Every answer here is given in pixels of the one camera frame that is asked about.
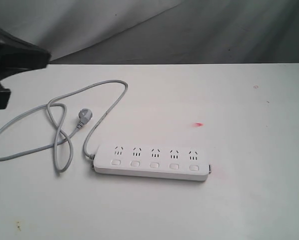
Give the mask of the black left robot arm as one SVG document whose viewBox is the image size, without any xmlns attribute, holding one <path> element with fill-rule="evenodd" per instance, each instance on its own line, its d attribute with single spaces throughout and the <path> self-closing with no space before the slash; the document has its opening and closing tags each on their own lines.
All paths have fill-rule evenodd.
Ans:
<svg viewBox="0 0 299 240">
<path fill-rule="evenodd" d="M 47 67 L 49 51 L 19 39 L 0 28 L 0 110 L 9 102 L 11 90 L 3 87 L 1 80 L 23 72 Z"/>
</svg>

